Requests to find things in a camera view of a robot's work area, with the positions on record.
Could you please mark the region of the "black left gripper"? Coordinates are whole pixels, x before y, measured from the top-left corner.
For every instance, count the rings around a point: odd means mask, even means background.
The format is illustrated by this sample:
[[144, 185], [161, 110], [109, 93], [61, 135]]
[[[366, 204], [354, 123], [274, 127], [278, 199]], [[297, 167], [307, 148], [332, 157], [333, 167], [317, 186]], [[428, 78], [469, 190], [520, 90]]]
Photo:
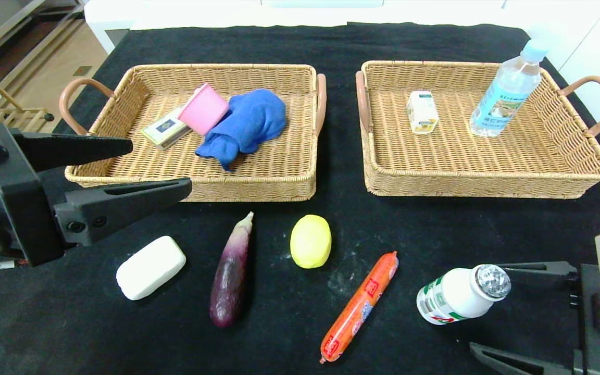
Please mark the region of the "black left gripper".
[[[59, 259], [64, 244], [36, 172], [124, 156], [133, 142], [118, 137], [11, 133], [0, 124], [0, 261], [34, 267]], [[90, 246], [186, 199], [189, 178], [110, 184], [65, 194], [53, 211], [67, 244]]]

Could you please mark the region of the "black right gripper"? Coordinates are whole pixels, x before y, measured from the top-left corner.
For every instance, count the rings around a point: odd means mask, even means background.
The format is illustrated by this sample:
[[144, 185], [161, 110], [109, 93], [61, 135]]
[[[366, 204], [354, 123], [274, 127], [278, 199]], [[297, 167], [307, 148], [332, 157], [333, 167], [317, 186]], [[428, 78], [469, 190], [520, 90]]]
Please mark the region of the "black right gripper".
[[[577, 268], [568, 261], [498, 264], [503, 270], [523, 275], [571, 279]], [[473, 356], [500, 374], [600, 374], [600, 271], [596, 265], [580, 266], [580, 344], [573, 368], [469, 343]]]

